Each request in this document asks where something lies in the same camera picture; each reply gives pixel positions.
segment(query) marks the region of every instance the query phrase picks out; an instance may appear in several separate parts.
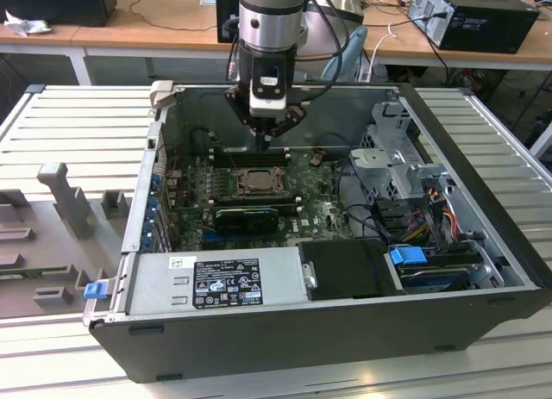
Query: warning label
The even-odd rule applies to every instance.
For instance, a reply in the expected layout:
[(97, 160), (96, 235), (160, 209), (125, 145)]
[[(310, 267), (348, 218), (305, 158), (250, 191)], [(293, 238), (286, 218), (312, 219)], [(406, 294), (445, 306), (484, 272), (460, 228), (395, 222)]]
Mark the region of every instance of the warning label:
[(262, 304), (258, 259), (229, 259), (197, 262), (193, 269), (193, 307)]

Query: desk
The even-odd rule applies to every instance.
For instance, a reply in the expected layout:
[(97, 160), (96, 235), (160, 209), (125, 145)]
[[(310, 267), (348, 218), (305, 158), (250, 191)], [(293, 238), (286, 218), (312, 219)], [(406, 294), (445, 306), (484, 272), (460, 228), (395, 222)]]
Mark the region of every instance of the desk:
[[(27, 38), (0, 29), (0, 52), (62, 54), (69, 57), (80, 84), (92, 84), (87, 56), (121, 56), (181, 59), (226, 59), (229, 44), (216, 42), (216, 28), (207, 31), (174, 31), (156, 28), (130, 12), (137, 0), (118, 0), (107, 27), (53, 26), (51, 34)], [(215, 7), (199, 0), (141, 0), (134, 5), (148, 21), (173, 28), (209, 28), (216, 25)], [(405, 16), (393, 8), (370, 7), (365, 24), (400, 22)], [(435, 54), (413, 24), (394, 29), (398, 38), (386, 39), (379, 47), (380, 64), (441, 66)], [(386, 28), (370, 28), (365, 48), (373, 52)], [(552, 20), (537, 21), (517, 54), (440, 52), (450, 67), (505, 70), (550, 70), (552, 68)]]

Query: black computer tower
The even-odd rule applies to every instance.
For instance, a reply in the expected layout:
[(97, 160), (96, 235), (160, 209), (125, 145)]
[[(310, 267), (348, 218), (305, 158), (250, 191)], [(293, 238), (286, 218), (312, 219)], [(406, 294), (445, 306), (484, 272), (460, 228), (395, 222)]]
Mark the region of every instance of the black computer tower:
[(216, 39), (219, 43), (231, 43), (235, 32), (224, 30), (223, 24), (240, 15), (240, 0), (216, 0)]
[(0, 0), (0, 13), (4, 20), (8, 10), (25, 20), (103, 27), (116, 5), (117, 0)]
[(441, 50), (516, 53), (539, 13), (522, 0), (412, 0), (408, 16)]

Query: white sticker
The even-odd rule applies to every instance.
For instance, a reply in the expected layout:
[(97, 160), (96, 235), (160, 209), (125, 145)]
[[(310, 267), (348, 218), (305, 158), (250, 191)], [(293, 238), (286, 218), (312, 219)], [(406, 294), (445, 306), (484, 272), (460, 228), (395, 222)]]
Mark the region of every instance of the white sticker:
[(0, 280), (23, 280), (24, 276), (20, 274), (6, 274), (5, 276), (0, 276)]
[(198, 257), (170, 257), (169, 268), (193, 268)]

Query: metal bracket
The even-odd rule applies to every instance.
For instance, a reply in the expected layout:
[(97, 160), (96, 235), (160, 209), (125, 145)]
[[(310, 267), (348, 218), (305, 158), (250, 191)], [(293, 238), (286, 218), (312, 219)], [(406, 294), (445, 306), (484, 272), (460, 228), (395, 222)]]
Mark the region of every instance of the metal bracket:
[(153, 82), (149, 90), (149, 102), (153, 109), (161, 109), (164, 106), (174, 102), (174, 92), (172, 80), (157, 80)]

